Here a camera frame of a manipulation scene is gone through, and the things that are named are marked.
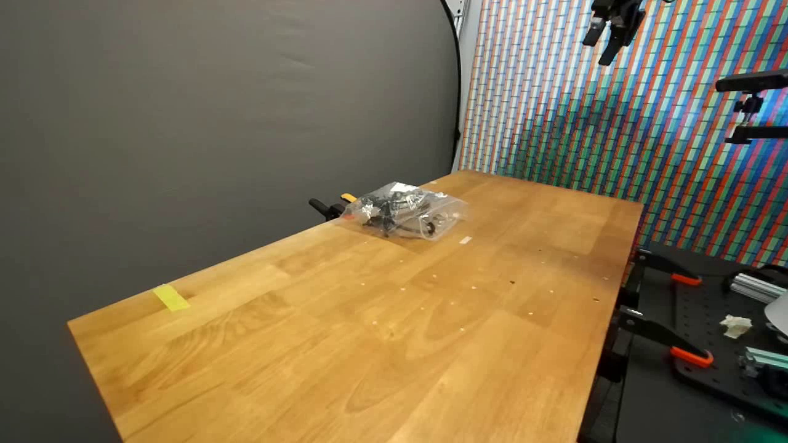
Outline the clear plastic bag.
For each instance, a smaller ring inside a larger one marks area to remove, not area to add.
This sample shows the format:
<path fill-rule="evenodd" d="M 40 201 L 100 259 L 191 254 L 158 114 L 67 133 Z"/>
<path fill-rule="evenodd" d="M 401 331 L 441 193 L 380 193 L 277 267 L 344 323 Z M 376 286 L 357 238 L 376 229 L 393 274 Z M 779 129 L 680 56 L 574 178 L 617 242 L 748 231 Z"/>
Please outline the clear plastic bag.
<path fill-rule="evenodd" d="M 341 217 L 380 237 L 435 242 L 467 214 L 470 204 L 461 198 L 405 182 L 388 182 L 357 198 Z"/>

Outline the aluminium extrusion bar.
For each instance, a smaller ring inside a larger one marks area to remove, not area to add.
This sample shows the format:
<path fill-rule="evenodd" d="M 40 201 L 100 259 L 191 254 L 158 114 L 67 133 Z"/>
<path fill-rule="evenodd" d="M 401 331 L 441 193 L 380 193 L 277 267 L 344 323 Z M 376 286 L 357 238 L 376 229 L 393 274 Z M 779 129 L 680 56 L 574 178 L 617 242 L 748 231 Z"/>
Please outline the aluminium extrusion bar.
<path fill-rule="evenodd" d="M 759 301 L 763 306 L 788 295 L 788 289 L 783 289 L 779 283 L 760 280 L 760 278 L 748 275 L 748 274 L 735 274 L 732 278 L 732 290 L 744 295 L 744 297 Z"/>

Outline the white crumpled object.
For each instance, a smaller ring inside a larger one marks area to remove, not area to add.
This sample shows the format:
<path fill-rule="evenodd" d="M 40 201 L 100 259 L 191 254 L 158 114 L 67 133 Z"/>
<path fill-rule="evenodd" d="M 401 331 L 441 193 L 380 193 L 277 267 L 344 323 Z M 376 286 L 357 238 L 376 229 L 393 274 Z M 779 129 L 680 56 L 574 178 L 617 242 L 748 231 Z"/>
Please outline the white crumpled object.
<path fill-rule="evenodd" d="M 739 340 L 742 336 L 745 336 L 754 328 L 754 323 L 748 318 L 742 318 L 742 316 L 726 316 L 721 320 L 721 328 L 724 328 L 724 336 L 729 340 Z"/>

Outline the orange-tipped black clamp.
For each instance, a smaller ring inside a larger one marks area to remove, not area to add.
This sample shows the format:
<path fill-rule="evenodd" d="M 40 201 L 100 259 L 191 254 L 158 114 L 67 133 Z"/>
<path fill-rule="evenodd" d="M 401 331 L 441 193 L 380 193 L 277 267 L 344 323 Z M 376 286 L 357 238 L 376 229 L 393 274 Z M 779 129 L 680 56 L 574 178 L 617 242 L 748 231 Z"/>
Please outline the orange-tipped black clamp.
<path fill-rule="evenodd" d="M 338 220 L 344 214 L 346 204 L 344 201 L 333 201 L 333 204 L 324 204 L 323 200 L 308 200 L 308 204 L 324 220 Z"/>

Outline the black perforated side table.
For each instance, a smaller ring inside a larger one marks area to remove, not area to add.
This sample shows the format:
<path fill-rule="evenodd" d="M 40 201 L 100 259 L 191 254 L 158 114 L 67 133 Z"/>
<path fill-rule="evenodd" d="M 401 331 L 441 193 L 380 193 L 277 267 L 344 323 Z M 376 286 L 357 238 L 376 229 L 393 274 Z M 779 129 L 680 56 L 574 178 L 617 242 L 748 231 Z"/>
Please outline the black perforated side table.
<path fill-rule="evenodd" d="M 788 443 L 786 371 L 754 369 L 745 363 L 748 347 L 783 355 L 786 345 L 765 328 L 760 304 L 729 290 L 742 263 L 671 246 L 639 249 L 686 267 L 702 283 L 697 289 L 671 283 L 667 274 L 632 259 L 636 268 L 617 295 L 579 440 Z M 710 350 L 715 366 L 676 363 L 663 345 L 623 331 L 621 307 L 639 310 Z M 721 328 L 726 316 L 748 318 L 754 328 L 729 340 Z"/>

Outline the yellow tape strip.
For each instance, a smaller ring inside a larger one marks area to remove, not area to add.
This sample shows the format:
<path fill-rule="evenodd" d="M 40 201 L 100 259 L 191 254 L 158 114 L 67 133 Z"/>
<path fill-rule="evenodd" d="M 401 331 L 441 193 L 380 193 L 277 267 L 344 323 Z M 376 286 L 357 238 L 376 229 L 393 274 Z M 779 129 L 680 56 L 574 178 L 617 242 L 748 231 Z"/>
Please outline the yellow tape strip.
<path fill-rule="evenodd" d="M 169 313 L 180 313 L 189 307 L 189 301 L 184 295 L 178 294 L 174 286 L 158 286 L 153 290 L 153 295 L 169 310 Z"/>

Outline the orange-handled clamp upper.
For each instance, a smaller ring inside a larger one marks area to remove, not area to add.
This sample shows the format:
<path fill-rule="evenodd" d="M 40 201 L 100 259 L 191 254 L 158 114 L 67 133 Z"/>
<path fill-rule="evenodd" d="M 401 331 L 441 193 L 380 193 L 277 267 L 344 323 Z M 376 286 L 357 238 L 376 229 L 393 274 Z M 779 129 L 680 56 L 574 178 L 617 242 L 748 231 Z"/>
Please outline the orange-handled clamp upper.
<path fill-rule="evenodd" d="M 639 249 L 636 254 L 636 262 L 646 268 L 655 268 L 655 270 L 667 274 L 671 283 L 690 286 L 690 289 L 697 289 L 702 283 L 699 274 L 695 274 L 686 267 L 681 267 L 663 254 L 655 254 L 649 249 Z"/>

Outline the orange-handled clamp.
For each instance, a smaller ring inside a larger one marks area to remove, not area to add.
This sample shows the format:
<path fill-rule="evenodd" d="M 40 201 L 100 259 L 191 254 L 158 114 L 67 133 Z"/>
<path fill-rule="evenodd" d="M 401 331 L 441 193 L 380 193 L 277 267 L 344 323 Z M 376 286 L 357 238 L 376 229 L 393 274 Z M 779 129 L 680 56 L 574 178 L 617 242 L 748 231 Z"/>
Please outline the orange-handled clamp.
<path fill-rule="evenodd" d="M 676 336 L 674 331 L 646 318 L 639 310 L 621 307 L 617 324 L 632 336 L 653 340 L 667 350 L 667 355 L 676 363 L 684 363 L 697 369 L 711 369 L 715 355 L 691 345 L 686 337 Z"/>
<path fill-rule="evenodd" d="M 695 274 L 686 267 L 681 267 L 663 254 L 655 254 L 649 249 L 639 249 L 636 254 L 636 262 L 646 268 L 655 268 L 655 270 L 667 274 L 671 283 L 690 286 L 690 289 L 697 289 L 702 283 L 699 274 Z"/>

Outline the orange-handled clamp lower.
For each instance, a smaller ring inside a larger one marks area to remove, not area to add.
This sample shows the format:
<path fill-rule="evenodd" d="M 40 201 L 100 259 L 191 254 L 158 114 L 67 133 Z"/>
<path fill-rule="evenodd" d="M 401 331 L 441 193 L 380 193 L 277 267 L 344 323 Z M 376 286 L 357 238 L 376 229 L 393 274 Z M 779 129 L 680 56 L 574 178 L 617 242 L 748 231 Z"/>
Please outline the orange-handled clamp lower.
<path fill-rule="evenodd" d="M 617 324 L 632 336 L 653 340 L 667 350 L 667 355 L 676 363 L 684 363 L 697 369 L 711 369 L 715 355 L 691 345 L 686 337 L 676 336 L 674 331 L 646 318 L 639 310 L 621 307 Z"/>

